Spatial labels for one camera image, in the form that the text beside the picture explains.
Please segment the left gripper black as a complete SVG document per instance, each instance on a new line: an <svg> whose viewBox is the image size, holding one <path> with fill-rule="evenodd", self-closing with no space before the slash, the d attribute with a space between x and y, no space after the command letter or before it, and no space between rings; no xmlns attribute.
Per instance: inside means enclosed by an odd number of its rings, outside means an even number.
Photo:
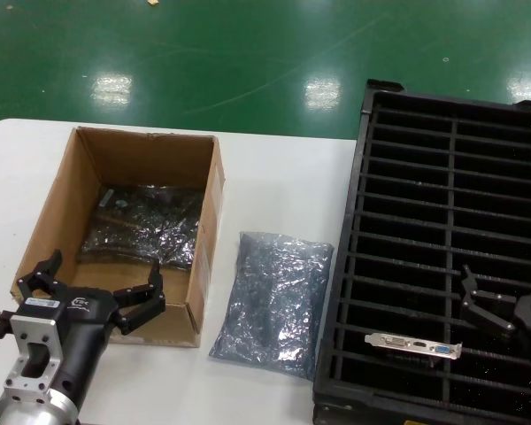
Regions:
<svg viewBox="0 0 531 425"><path fill-rule="evenodd" d="M35 268L15 280L14 295L23 320L53 321L49 335L34 329L21 330L17 337L36 336L61 349L62 359L51 381L51 388L68 397L80 408L87 395L96 366L116 326L127 336L165 311L165 294L160 263L153 261L148 281L112 294L108 290L66 287L56 278L62 265L61 250L39 261ZM43 292L48 298L37 298Z"/></svg>

